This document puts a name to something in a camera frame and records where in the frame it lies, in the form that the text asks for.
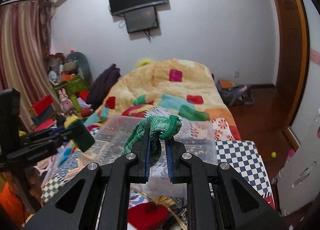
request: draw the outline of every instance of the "wooden door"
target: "wooden door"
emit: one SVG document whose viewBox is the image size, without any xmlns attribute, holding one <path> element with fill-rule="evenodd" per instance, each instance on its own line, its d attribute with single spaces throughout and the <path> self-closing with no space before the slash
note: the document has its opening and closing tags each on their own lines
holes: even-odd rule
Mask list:
<svg viewBox="0 0 320 230">
<path fill-rule="evenodd" d="M 292 146 L 299 144 L 291 125 L 304 93 L 309 67 L 309 30 L 302 0 L 275 0 L 280 28 L 280 59 L 277 92 L 287 102 L 290 112 L 284 133 Z"/>
<path fill-rule="evenodd" d="M 298 90 L 303 62 L 303 27 L 297 0 L 275 1 L 280 27 L 280 61 L 276 90 L 291 107 Z"/>
</svg>

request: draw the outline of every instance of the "fluffy blanket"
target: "fluffy blanket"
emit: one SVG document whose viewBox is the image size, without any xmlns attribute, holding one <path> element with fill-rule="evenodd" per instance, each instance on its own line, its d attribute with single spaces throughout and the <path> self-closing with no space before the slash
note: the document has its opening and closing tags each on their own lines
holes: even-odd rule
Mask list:
<svg viewBox="0 0 320 230">
<path fill-rule="evenodd" d="M 143 113 L 154 106 L 169 109 L 191 121 L 223 117 L 230 126 L 235 126 L 209 69 L 197 62 L 180 59 L 148 64 L 125 75 L 111 88 L 85 125 L 105 120 L 113 114 L 143 117 Z"/>
</svg>

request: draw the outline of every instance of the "clear plastic box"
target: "clear plastic box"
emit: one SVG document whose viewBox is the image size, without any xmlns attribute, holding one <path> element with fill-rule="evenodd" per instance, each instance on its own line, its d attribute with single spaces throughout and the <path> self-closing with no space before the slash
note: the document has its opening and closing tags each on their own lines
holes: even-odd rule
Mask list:
<svg viewBox="0 0 320 230">
<path fill-rule="evenodd" d="M 124 144 L 134 126 L 143 120 L 138 117 L 113 116 L 95 135 L 95 144 L 86 152 L 79 155 L 79 159 L 86 165 L 92 161 L 100 165 L 108 164 L 121 155 Z M 187 152 L 193 153 L 203 161 L 217 164 L 217 153 L 214 131 L 210 122 L 182 122 L 180 132 L 175 140 L 184 143 Z M 169 182 L 164 142 L 162 155 L 156 165 L 150 169 L 149 182 L 135 185 L 148 194 L 186 197 L 185 184 L 171 184 Z"/>
</svg>

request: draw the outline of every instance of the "curtain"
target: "curtain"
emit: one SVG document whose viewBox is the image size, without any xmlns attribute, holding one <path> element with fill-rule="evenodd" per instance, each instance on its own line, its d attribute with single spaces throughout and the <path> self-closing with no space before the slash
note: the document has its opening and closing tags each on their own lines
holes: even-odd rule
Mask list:
<svg viewBox="0 0 320 230">
<path fill-rule="evenodd" d="M 51 5 L 48 1 L 22 1 L 0 7 L 0 90 L 20 92 L 20 121 L 33 124 L 28 109 L 51 95 L 53 107 L 59 100 L 44 68 L 50 50 Z"/>
</svg>

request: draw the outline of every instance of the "pink stuffed bunny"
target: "pink stuffed bunny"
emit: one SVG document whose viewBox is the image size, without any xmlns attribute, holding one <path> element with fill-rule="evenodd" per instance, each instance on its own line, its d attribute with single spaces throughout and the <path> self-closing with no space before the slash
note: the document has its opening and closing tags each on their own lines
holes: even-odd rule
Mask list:
<svg viewBox="0 0 320 230">
<path fill-rule="evenodd" d="M 59 90 L 59 100 L 62 112 L 65 114 L 74 114 L 74 107 L 71 100 L 68 98 L 65 89 Z"/>
</svg>

